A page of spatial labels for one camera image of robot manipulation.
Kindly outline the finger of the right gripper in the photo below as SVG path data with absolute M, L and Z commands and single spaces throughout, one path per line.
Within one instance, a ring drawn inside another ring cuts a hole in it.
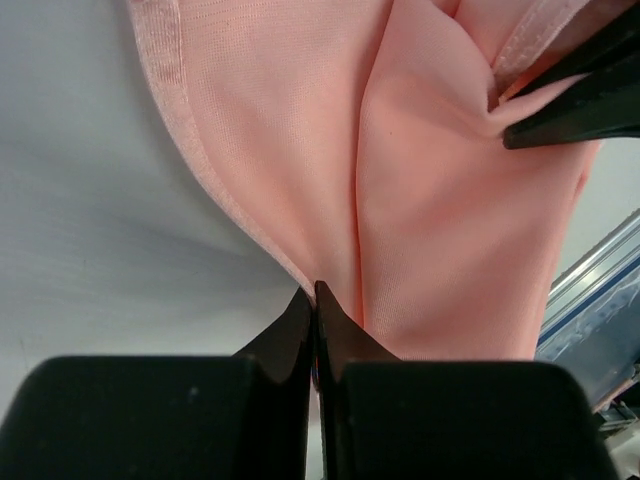
M 560 80 L 595 72 L 610 72 L 639 63 L 639 5 L 633 4 L 590 38 L 521 88 L 528 95 Z
M 510 150 L 639 136 L 639 61 L 622 59 L 580 79 L 535 114 L 509 126 Z

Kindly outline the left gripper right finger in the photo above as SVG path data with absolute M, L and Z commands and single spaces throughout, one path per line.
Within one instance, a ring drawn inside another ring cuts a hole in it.
M 403 361 L 315 286 L 328 479 L 613 479 L 585 395 L 537 362 Z

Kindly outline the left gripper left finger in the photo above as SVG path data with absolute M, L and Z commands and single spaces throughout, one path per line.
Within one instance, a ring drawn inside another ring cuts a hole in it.
M 231 356 L 62 356 L 38 365 L 1 426 L 5 479 L 301 479 L 312 306 Z

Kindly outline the pink cloth napkin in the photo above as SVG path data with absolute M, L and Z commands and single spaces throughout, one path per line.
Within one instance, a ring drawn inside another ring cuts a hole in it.
M 205 191 L 394 354 L 531 359 L 596 143 L 506 150 L 582 1 L 133 1 Z

